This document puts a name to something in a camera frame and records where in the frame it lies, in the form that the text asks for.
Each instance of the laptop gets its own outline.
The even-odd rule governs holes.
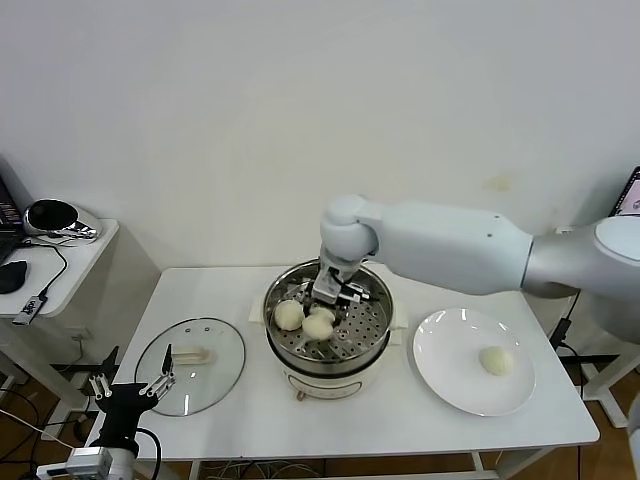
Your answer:
[[[22,243],[24,237],[22,215],[0,178],[0,264]]]

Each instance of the electrical outlet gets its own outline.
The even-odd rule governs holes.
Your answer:
[[[64,327],[72,340],[90,340],[93,338],[87,327]]]

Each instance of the white shelf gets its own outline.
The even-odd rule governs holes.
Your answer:
[[[49,299],[38,313],[40,317],[55,317],[67,306],[84,278],[96,263],[113,236],[118,231],[118,222],[100,220],[104,227],[102,235],[95,242],[78,247],[58,247],[69,262],[67,270],[58,278],[47,296]],[[27,300],[37,295],[60,271],[62,260],[51,248],[24,248],[15,250],[5,263],[26,260],[27,276],[25,284],[17,291],[0,295],[0,318],[13,318],[24,307]]]

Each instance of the computer mouse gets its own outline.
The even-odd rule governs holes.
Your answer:
[[[0,267],[0,294],[11,293],[24,285],[27,274],[27,262],[11,262]]]

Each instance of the white plate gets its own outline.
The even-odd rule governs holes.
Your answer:
[[[509,375],[492,375],[480,364],[480,351],[492,346],[513,354],[515,365]],[[429,315],[413,338],[413,356],[434,392],[476,415],[512,413],[526,403],[536,386],[531,357],[511,330],[468,308]]]

